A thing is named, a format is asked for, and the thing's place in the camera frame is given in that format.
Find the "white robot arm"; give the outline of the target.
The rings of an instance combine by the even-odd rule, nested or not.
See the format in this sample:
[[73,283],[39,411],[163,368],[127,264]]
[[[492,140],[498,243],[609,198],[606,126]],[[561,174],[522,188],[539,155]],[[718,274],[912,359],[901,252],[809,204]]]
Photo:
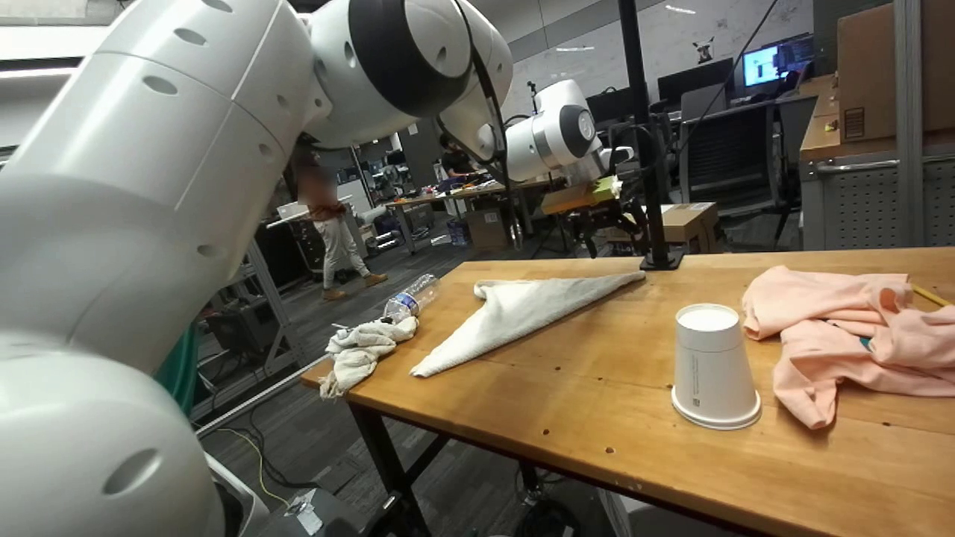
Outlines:
[[303,140],[433,119],[510,174],[583,161],[570,85],[509,126],[471,0],[134,0],[0,174],[0,537],[239,537],[160,378],[243,268]]

